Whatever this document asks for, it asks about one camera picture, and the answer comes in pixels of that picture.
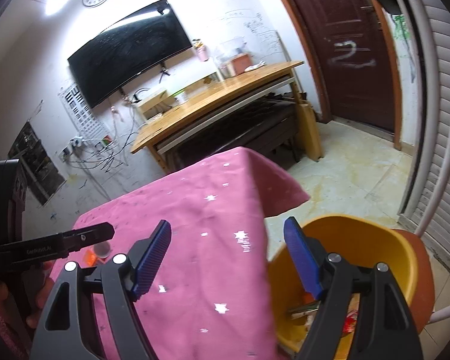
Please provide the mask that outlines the left hand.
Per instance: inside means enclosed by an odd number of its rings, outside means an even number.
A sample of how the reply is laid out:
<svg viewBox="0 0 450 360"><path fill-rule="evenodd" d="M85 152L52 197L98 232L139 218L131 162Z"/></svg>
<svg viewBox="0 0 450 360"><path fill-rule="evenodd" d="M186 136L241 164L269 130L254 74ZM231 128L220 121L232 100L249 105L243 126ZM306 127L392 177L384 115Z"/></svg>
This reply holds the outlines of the left hand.
<svg viewBox="0 0 450 360"><path fill-rule="evenodd" d="M55 261L39 262L31 267L2 271L0 275L0 315L18 332L37 327L54 280L49 277Z"/></svg>

